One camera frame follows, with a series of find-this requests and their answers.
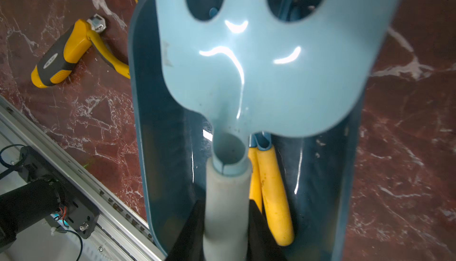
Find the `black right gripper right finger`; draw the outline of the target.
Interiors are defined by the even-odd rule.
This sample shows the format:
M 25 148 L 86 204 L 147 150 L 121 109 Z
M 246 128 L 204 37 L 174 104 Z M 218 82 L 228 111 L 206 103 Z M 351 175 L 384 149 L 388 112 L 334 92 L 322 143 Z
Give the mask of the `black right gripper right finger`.
M 266 219 L 254 200 L 249 201 L 248 261 L 286 261 Z

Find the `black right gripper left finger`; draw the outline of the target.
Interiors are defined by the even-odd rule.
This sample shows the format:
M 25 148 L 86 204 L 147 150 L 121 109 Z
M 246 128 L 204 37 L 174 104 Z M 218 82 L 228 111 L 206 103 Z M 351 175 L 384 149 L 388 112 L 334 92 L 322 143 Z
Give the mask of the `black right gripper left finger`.
M 177 241 L 167 255 L 167 261 L 204 261 L 205 202 L 198 200 Z

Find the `blue rake yellow handle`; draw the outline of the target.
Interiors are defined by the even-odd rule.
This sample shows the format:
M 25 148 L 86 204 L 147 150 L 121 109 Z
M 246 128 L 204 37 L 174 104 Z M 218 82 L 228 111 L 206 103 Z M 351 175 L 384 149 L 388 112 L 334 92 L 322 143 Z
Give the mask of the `blue rake yellow handle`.
M 265 132 L 255 134 L 255 138 L 267 223 L 276 243 L 289 246 L 295 239 L 295 233 L 272 138 Z

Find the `light blue fork white handle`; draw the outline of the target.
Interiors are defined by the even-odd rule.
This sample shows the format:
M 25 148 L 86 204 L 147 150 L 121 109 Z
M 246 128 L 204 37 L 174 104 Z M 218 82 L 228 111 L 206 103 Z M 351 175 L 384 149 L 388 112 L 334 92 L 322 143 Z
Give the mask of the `light blue fork white handle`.
M 187 0 L 156 0 L 166 86 L 213 127 L 206 260 L 247 257 L 249 136 L 313 136 L 346 117 L 397 2 L 323 0 L 310 16 L 283 22 L 268 0 L 224 0 L 209 21 L 196 19 Z

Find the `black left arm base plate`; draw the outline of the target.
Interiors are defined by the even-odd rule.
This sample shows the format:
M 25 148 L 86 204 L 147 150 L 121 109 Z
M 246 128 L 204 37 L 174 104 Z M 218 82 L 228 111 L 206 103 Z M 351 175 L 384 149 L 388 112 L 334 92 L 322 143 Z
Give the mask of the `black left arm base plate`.
M 19 151 L 19 160 L 1 160 L 6 168 L 1 178 L 17 173 L 26 185 L 1 195 L 1 251 L 42 219 L 56 225 L 59 233 L 88 239 L 100 215 L 98 207 L 32 147 L 15 144 L 2 150 L 10 148 Z

